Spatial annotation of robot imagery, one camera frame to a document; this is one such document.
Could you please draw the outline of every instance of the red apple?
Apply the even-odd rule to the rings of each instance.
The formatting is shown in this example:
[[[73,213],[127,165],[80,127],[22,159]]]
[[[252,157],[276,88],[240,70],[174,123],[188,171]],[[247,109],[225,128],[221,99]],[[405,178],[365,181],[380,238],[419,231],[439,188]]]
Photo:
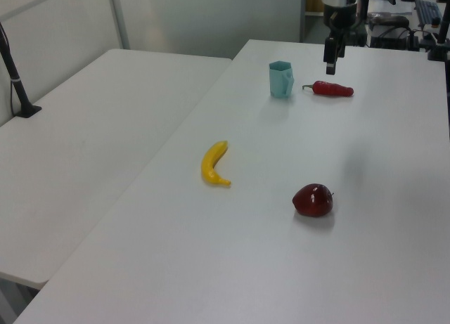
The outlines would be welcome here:
[[[333,196],[324,185],[311,183],[295,194],[292,203],[299,214],[320,217],[333,208]]]

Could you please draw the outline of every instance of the light blue cup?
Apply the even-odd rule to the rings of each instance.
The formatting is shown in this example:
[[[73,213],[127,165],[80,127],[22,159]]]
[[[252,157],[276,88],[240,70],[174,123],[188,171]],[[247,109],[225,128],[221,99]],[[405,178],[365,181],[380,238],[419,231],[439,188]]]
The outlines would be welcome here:
[[[293,69],[288,62],[269,64],[270,94],[275,98],[287,98],[293,90]]]

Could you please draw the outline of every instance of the yellow banana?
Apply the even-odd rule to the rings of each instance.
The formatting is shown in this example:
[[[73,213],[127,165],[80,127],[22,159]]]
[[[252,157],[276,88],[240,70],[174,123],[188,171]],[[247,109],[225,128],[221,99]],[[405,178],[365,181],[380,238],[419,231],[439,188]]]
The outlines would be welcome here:
[[[214,170],[214,166],[225,154],[226,150],[228,150],[228,141],[219,141],[205,153],[202,160],[202,175],[207,182],[214,185],[231,185],[231,181],[221,178]]]

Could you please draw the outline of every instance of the white table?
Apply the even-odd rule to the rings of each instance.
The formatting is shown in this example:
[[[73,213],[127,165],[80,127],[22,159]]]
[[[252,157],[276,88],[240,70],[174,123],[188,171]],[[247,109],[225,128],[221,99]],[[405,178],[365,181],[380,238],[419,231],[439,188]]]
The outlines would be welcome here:
[[[40,289],[230,62],[112,50],[3,125],[0,278]]]
[[[349,47],[328,76],[322,55],[250,41],[17,324],[447,324],[444,66]],[[288,101],[269,95],[275,60]],[[301,90],[317,79],[355,95]],[[200,177],[222,139],[229,189]],[[295,213],[312,182],[334,192],[327,217]]]

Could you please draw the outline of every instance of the white wall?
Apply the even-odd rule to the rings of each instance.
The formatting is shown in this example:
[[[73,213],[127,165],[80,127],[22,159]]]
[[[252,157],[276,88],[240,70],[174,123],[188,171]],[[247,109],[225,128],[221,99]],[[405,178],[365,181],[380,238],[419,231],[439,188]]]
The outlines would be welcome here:
[[[135,50],[234,58],[248,39],[300,38],[302,0],[115,1]]]
[[[120,46],[109,0],[44,0],[0,21],[32,102]],[[10,118],[9,75],[0,59],[0,125]]]

